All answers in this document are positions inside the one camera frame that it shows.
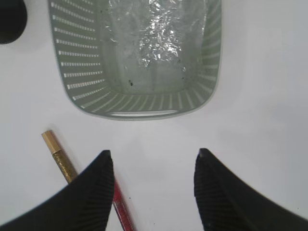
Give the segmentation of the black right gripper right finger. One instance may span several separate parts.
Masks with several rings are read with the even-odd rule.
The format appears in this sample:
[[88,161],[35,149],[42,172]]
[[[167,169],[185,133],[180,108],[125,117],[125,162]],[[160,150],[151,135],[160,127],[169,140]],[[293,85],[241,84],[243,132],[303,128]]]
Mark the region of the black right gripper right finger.
[[205,231],[306,231],[307,219],[263,196],[208,149],[195,162],[194,196]]

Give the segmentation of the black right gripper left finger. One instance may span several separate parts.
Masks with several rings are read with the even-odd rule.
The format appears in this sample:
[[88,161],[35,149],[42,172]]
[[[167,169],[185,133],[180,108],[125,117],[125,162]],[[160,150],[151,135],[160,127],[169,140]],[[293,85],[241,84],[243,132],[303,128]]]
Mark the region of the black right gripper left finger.
[[114,166],[102,151],[49,200],[2,225],[2,231],[104,231],[114,197]]

